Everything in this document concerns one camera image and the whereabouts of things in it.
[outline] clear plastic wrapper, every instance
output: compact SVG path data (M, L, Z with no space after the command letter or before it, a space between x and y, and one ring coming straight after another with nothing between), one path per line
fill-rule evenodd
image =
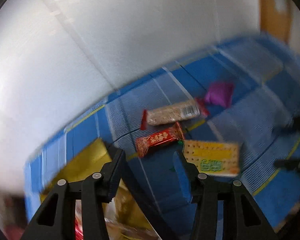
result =
M154 110L144 110L140 130L146 130L147 125L173 123L198 117L199 115L207 117L208 114L209 112L202 104L202 101L190 99Z
M75 207L76 240L84 240L81 210L81 200L77 200ZM103 204L103 210L110 240L158 240L157 233L150 226L124 184L121 183L112 202Z

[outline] white wall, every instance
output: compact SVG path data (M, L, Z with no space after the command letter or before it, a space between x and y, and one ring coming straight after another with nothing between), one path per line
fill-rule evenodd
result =
M289 46L300 54L300 11L294 3L292 4L292 26L290 30Z
M8 0L0 10L0 188L88 106L161 64L259 30L258 0Z

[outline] barcode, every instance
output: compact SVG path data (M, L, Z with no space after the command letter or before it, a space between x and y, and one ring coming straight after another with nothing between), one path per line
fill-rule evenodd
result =
M197 110L193 106L187 106L182 109L183 118L197 115Z

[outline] cracker package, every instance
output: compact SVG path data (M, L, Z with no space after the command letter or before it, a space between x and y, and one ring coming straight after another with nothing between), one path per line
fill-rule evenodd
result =
M235 177L239 174L238 143L185 140L183 154L199 172L214 176Z
M147 125L173 123L198 117L207 117L209 111L205 108L203 99L195 98L154 110L143 110L140 130L146 130Z

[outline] yellow box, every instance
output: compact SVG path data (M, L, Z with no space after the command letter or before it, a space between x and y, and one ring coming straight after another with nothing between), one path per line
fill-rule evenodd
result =
M238 143L185 140L183 154L199 172L214 176L235 177L239 174Z

